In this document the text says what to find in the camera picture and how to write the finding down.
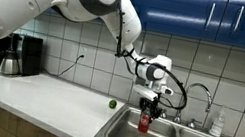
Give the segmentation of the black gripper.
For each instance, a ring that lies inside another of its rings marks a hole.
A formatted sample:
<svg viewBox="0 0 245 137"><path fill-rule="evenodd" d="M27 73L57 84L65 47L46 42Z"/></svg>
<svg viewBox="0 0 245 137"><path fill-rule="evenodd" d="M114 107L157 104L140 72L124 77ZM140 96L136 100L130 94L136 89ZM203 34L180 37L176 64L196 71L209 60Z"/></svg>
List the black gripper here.
<svg viewBox="0 0 245 137"><path fill-rule="evenodd" d="M147 109L149 110L151 116L149 119L149 124L154 121L153 119L156 119L161 115L162 109L158 107L158 103L156 101L150 101L149 99L143 97L141 97L139 101L139 107L143 112Z"/></svg>

